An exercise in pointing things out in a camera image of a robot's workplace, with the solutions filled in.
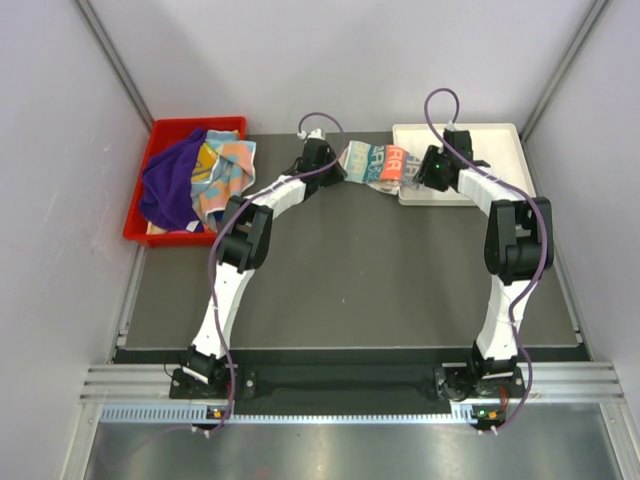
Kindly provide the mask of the rabbit print striped towel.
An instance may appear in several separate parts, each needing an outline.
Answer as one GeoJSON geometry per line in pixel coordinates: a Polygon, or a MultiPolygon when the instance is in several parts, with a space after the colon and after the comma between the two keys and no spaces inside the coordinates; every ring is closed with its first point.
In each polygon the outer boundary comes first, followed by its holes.
{"type": "Polygon", "coordinates": [[[422,160],[396,145],[371,145],[350,141],[339,159],[345,180],[376,191],[398,196],[404,187],[413,188],[422,160]]]}

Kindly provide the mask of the purple towel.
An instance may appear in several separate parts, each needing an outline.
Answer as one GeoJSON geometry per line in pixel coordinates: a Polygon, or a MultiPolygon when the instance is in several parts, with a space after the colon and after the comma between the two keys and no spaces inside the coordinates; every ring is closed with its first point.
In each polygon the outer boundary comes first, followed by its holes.
{"type": "Polygon", "coordinates": [[[202,233],[204,227],[193,208],[191,177],[206,132],[190,135],[153,156],[142,174],[143,196],[138,206],[142,216],[165,231],[202,233]]]}

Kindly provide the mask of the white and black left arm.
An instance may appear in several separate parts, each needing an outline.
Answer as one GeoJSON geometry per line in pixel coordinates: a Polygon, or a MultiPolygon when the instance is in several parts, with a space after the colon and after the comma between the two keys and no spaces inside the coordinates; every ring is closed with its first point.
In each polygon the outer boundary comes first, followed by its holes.
{"type": "Polygon", "coordinates": [[[272,184],[247,198],[233,196],[222,218],[208,262],[211,297],[182,366],[205,396],[234,389],[231,330],[248,282],[269,251],[274,220],[319,189],[342,182],[346,173],[320,129],[300,134],[302,154],[272,184]]]}

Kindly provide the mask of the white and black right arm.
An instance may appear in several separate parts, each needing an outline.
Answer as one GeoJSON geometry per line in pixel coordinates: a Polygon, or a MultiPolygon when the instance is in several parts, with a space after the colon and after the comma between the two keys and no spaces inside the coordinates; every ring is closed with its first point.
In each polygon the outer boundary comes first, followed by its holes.
{"type": "Polygon", "coordinates": [[[499,179],[474,158],[471,134],[447,126],[440,147],[430,146],[415,180],[421,186],[466,197],[487,217],[484,263],[491,292],[483,327],[466,368],[450,372],[441,392],[500,394],[521,379],[517,355],[527,302],[554,260],[551,203],[499,179]]]}

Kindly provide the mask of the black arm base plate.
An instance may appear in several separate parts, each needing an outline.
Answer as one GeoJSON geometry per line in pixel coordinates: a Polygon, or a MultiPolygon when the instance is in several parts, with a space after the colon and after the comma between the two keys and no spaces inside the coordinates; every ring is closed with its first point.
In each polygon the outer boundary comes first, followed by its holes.
{"type": "Polygon", "coordinates": [[[524,392],[520,370],[506,377],[475,379],[464,366],[395,365],[249,365],[222,364],[208,376],[178,368],[169,397],[180,400],[224,400],[256,404],[303,405],[400,397],[419,401],[463,401],[471,398],[518,397],[524,392]]]}

